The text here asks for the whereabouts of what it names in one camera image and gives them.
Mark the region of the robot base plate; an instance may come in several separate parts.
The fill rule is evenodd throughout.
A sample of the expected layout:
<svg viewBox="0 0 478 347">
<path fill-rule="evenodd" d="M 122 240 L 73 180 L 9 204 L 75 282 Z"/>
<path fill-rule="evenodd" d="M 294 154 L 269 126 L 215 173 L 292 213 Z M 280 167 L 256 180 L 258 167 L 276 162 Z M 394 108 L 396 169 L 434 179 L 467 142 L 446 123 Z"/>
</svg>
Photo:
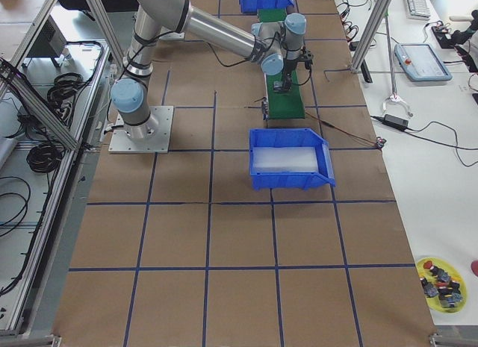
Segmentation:
<svg viewBox="0 0 478 347">
<path fill-rule="evenodd" d="M 150 106 L 149 120 L 139 126 L 124 126 L 120 113 L 117 114 L 108 151 L 113 154 L 161 153 L 169 151 L 173 106 Z"/>
</svg>

